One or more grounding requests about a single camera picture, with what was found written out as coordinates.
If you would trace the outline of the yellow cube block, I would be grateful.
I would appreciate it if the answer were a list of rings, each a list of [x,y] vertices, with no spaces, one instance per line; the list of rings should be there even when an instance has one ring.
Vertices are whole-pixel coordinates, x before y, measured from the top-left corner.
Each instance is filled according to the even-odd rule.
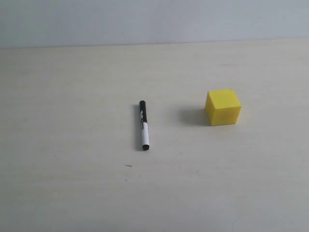
[[[236,124],[241,103],[233,89],[207,92],[205,110],[211,126]]]

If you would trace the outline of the black and white marker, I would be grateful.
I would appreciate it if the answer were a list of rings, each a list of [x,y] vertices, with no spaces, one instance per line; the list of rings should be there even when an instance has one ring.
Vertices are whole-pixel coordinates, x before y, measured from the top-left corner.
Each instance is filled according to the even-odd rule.
[[[140,101],[140,122],[141,122],[141,140],[142,149],[147,151],[150,149],[149,128],[147,122],[146,102]]]

